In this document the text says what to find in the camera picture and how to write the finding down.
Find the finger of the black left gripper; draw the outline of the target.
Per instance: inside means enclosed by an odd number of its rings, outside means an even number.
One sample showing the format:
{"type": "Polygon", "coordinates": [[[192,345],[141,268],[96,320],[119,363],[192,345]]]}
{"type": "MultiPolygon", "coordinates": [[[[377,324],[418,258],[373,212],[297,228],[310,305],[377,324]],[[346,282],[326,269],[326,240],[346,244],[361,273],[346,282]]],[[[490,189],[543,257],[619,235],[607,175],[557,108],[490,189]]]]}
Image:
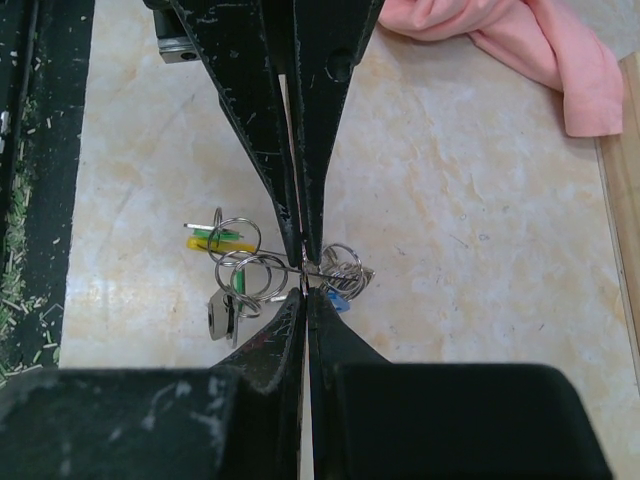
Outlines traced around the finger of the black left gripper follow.
{"type": "Polygon", "coordinates": [[[325,183],[344,104],[383,3],[293,3],[291,113],[306,257],[321,261],[325,183]]]}

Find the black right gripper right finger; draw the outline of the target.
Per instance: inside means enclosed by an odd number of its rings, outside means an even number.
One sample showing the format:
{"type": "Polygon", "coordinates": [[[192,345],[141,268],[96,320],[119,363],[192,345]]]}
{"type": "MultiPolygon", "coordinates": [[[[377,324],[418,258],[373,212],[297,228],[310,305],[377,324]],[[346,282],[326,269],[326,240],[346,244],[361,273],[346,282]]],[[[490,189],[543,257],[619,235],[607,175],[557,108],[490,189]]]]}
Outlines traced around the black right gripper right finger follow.
{"type": "Polygon", "coordinates": [[[348,327],[317,288],[307,298],[313,465],[317,479],[398,479],[398,399],[391,363],[348,327]]]}

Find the black tagged key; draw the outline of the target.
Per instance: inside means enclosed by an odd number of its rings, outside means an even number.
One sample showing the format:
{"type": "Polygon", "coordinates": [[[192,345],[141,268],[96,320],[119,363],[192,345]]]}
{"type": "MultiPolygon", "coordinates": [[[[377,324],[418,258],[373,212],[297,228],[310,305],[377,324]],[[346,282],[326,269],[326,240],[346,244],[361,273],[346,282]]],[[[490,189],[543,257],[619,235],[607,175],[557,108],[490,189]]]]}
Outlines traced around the black tagged key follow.
{"type": "Polygon", "coordinates": [[[240,304],[230,294],[220,289],[207,305],[208,329],[212,341],[228,340],[232,348],[238,343],[240,304]]]}

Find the large keyring with small rings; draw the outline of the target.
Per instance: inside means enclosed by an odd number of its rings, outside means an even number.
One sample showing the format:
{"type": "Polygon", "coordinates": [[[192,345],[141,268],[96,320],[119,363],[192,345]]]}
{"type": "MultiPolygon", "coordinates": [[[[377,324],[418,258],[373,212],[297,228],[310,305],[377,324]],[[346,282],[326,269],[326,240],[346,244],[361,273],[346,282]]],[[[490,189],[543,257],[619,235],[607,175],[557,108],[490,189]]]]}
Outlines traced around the large keyring with small rings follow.
{"type": "Polygon", "coordinates": [[[330,243],[321,249],[318,266],[293,267],[287,264],[284,253],[263,247],[262,231],[257,223],[244,217],[223,215],[222,209],[214,211],[208,224],[215,230],[227,228],[243,235],[235,242],[216,241],[214,233],[208,238],[187,237],[186,246],[201,252],[213,262],[213,275],[219,290],[234,297],[231,278],[234,271],[243,268],[246,278],[246,293],[242,297],[242,318],[257,318],[266,303],[282,301],[290,277],[305,276],[310,284],[324,293],[334,291],[349,303],[360,296],[374,280],[376,272],[365,266],[354,249],[344,243],[330,243]]]}

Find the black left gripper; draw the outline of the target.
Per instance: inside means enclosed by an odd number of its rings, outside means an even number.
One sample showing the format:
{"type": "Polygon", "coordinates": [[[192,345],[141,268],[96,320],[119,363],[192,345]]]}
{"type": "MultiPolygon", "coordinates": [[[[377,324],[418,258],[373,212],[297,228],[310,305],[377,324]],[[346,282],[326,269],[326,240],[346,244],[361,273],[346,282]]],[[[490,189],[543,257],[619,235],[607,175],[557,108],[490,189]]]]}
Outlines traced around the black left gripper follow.
{"type": "Polygon", "coordinates": [[[284,1],[143,0],[166,64],[198,61],[266,188],[288,262],[302,259],[299,207],[279,72],[284,1]]]}

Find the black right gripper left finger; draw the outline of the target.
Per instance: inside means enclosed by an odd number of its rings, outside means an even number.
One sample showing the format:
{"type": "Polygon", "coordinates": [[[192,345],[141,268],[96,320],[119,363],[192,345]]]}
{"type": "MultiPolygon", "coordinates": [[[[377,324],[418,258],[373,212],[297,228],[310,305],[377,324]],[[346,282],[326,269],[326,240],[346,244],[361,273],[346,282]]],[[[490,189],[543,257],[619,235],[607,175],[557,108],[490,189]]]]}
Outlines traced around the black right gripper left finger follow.
{"type": "Polygon", "coordinates": [[[304,298],[287,295],[265,327],[210,369],[209,479],[300,476],[304,298]]]}

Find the blue tagged key bunch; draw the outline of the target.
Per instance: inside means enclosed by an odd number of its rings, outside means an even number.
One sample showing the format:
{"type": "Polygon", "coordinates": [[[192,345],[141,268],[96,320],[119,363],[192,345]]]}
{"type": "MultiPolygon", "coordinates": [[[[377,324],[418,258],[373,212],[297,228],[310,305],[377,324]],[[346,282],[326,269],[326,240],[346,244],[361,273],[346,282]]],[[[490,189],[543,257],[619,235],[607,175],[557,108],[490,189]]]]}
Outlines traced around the blue tagged key bunch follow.
{"type": "Polygon", "coordinates": [[[329,291],[327,296],[338,314],[342,314],[350,310],[350,303],[338,293],[329,291]]]}

